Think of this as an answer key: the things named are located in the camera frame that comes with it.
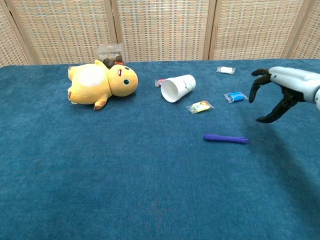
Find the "white paper cup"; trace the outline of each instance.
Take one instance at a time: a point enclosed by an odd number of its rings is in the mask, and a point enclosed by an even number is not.
[[[196,80],[191,75],[170,77],[161,84],[161,94],[165,100],[174,103],[196,87]]]

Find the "plush toy foot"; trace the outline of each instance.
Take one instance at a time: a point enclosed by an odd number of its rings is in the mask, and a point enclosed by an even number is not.
[[[94,110],[102,109],[104,105],[106,105],[107,99],[100,99],[94,103]]]

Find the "yellow plush toy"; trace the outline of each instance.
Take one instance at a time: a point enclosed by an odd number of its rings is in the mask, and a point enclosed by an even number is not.
[[[68,77],[72,82],[68,89],[69,101],[94,104],[94,110],[101,109],[112,95],[125,97],[138,87],[138,76],[131,68],[116,64],[108,69],[99,60],[69,67]]]

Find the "folding screen panel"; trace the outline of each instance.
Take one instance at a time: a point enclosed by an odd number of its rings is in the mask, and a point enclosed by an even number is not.
[[[111,2],[128,61],[203,59],[209,0]]]
[[[38,64],[92,63],[116,43],[110,0],[7,0]]]
[[[302,22],[296,42],[288,57],[294,59],[320,59],[320,0],[316,0],[307,18]]]
[[[280,58],[303,0],[217,0],[209,59]]]
[[[0,67],[32,63],[4,1],[0,2]]]

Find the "robotic arm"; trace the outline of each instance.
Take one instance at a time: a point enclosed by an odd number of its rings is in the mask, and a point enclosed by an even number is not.
[[[253,82],[249,95],[250,103],[255,100],[261,85],[273,82],[281,87],[283,93],[283,99],[272,112],[257,118],[258,122],[272,123],[298,102],[316,104],[320,111],[320,74],[291,67],[275,66],[269,69],[257,69],[252,72],[252,75],[262,75],[262,77]]]

